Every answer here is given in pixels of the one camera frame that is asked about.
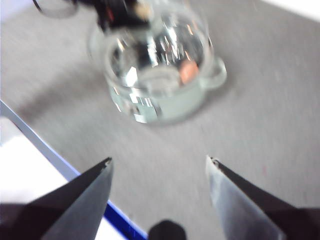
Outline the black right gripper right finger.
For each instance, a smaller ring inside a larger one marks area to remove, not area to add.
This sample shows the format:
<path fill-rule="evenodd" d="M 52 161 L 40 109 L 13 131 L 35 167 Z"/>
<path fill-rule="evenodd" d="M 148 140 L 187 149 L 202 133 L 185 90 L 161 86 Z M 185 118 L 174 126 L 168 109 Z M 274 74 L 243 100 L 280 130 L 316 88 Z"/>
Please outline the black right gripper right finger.
<path fill-rule="evenodd" d="M 320 209 L 296 207 L 206 156 L 210 201 L 227 240 L 318 240 Z"/>

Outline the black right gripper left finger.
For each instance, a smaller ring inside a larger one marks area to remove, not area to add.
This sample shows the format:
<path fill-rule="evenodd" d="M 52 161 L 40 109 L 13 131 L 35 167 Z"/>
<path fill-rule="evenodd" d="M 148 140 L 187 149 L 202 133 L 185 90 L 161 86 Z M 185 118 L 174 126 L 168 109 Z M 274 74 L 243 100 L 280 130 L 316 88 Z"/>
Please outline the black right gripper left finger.
<path fill-rule="evenodd" d="M 67 184 L 29 202 L 0 206 L 2 240 L 93 240 L 109 200 L 108 157 Z"/>

